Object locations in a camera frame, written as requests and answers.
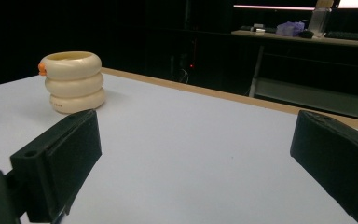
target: table surface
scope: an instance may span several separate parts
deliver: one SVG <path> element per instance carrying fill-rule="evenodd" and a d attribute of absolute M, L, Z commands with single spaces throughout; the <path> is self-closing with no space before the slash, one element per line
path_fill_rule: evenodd
<path fill-rule="evenodd" d="M 62 223 L 356 223 L 290 157 L 296 113 L 115 70 L 103 76 L 103 155 Z M 10 155 L 65 117 L 44 81 L 0 85 L 4 173 Z"/>
<path fill-rule="evenodd" d="M 350 46 L 350 47 L 358 47 L 358 41 L 356 40 L 347 40 L 347 39 L 335 39 L 335 38 L 325 38 L 325 37 L 313 37 L 312 39 L 301 38 L 298 36 L 284 36 L 284 35 L 275 35 L 271 33 L 257 33 L 251 31 L 233 31 L 231 32 L 233 35 L 244 35 L 244 36 L 252 36 L 266 39 L 280 39 L 287 41 L 296 41 L 296 42 L 306 42 L 306 43 L 314 43 L 314 44 L 328 44 L 328 45 L 339 45 L 339 46 Z"/>

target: cream-colored ring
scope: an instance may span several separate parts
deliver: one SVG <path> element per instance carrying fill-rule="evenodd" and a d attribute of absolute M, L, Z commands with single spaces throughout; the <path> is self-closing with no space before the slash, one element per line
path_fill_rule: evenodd
<path fill-rule="evenodd" d="M 61 98 L 50 95 L 51 106 L 58 112 L 72 114 L 86 109 L 95 109 L 105 101 L 105 92 L 101 88 L 97 92 L 75 98 Z"/>
<path fill-rule="evenodd" d="M 47 77 L 55 80 L 75 80 L 91 77 L 101 71 L 101 59 L 91 52 L 68 51 L 50 54 L 41 60 Z"/>
<path fill-rule="evenodd" d="M 79 97 L 92 94 L 103 85 L 103 75 L 98 73 L 92 77 L 86 77 L 70 81 L 58 81 L 49 77 L 45 80 L 46 89 L 58 97 Z"/>

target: stacked donut-shaped object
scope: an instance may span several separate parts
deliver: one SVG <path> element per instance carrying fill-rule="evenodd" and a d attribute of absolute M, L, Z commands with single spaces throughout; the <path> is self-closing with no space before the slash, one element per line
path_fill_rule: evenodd
<path fill-rule="evenodd" d="M 58 112 L 71 114 L 99 107 L 105 101 L 101 59 L 86 51 L 50 54 L 40 64 L 46 76 L 50 103 Z"/>

